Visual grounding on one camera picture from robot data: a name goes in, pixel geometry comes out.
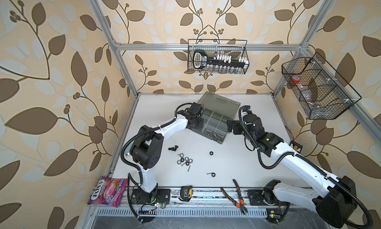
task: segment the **aluminum frame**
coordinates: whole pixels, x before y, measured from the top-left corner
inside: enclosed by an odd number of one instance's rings
[[[138,96],[138,91],[136,90],[136,86],[131,78],[130,73],[128,72],[125,62],[123,61],[122,55],[115,47],[114,38],[112,37],[111,30],[109,28],[109,25],[107,24],[106,18],[103,16],[103,12],[101,10],[101,7],[99,6],[98,1],[87,0],[87,2],[89,3],[91,9],[93,10],[95,18],[97,19],[99,26],[102,29],[103,35],[106,38],[107,43],[109,44],[110,50],[112,54],[114,55],[117,61],[117,64],[120,67],[121,74],[123,75],[124,79],[126,79],[126,82],[128,86],[130,87],[130,92],[132,96],[136,98]]]
[[[242,46],[241,44],[229,44],[229,46]],[[122,44],[116,43],[117,50],[188,50],[187,44]],[[300,44],[247,44],[247,51],[299,51]]]

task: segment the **gray plastic lid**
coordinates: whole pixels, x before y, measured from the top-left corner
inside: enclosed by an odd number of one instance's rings
[[[241,105],[239,102],[210,92],[205,92],[202,98],[198,101],[198,104],[202,104],[204,108],[232,120],[236,116],[236,113]]]

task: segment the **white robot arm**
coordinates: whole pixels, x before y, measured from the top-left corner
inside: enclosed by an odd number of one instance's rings
[[[154,193],[157,189],[152,167],[160,158],[164,137],[168,138],[182,129],[203,127],[203,119],[200,118],[202,106],[197,103],[186,104],[192,106],[186,110],[177,111],[179,106],[175,111],[175,117],[163,126],[152,128],[142,126],[139,133],[122,148],[122,161],[138,169],[140,184],[137,185],[146,193]],[[321,169],[293,150],[277,135],[265,132],[260,118],[250,111],[250,106],[243,106],[239,109],[239,118],[239,121],[227,122],[228,131],[244,135],[251,142],[258,152],[258,159],[264,168],[272,169],[282,163],[312,187],[290,186],[274,179],[264,187],[265,203],[273,205],[278,201],[283,201],[308,208],[336,228],[341,228],[344,223],[355,228],[372,227],[372,218],[366,207],[356,198],[355,183],[351,179],[346,176],[340,179],[335,174]],[[136,164],[128,162],[124,158],[126,146],[132,141],[134,142],[130,154]],[[276,162],[271,166],[264,165],[261,160],[261,152]],[[364,211],[367,217],[365,225],[356,225],[347,221],[357,206]]]

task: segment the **wire basket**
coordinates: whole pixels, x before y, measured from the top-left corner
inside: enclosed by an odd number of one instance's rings
[[[335,77],[322,67],[331,68]],[[308,119],[333,120],[357,103],[360,94],[319,53],[282,64],[282,74]]]
[[[208,73],[245,74],[250,65],[246,51],[247,41],[215,41],[188,40],[188,69]]]

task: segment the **electrical wire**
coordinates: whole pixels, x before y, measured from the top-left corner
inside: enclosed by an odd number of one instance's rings
[[[292,140],[295,141],[295,137],[294,135],[292,134],[292,132],[289,130],[289,128],[287,126],[285,126],[286,130],[288,130],[288,132],[291,134],[292,136]]]
[[[266,220],[270,223],[273,223],[273,224],[278,224],[280,223],[281,221],[283,221],[283,219],[285,218],[286,214],[288,213],[288,210],[290,209],[290,205],[291,203],[287,203],[287,206],[286,206],[286,209],[285,211],[282,213],[282,216],[280,216],[279,219],[275,219],[275,221],[271,221],[269,217],[266,217]]]
[[[247,147],[247,145],[246,145],[246,138],[245,138],[245,137],[243,138],[243,140],[245,141],[245,146],[246,146],[246,148],[247,148],[248,150],[250,150],[250,151],[254,151],[254,150],[255,150],[255,149],[252,149],[252,150],[251,150],[251,149],[249,149],[249,147]]]

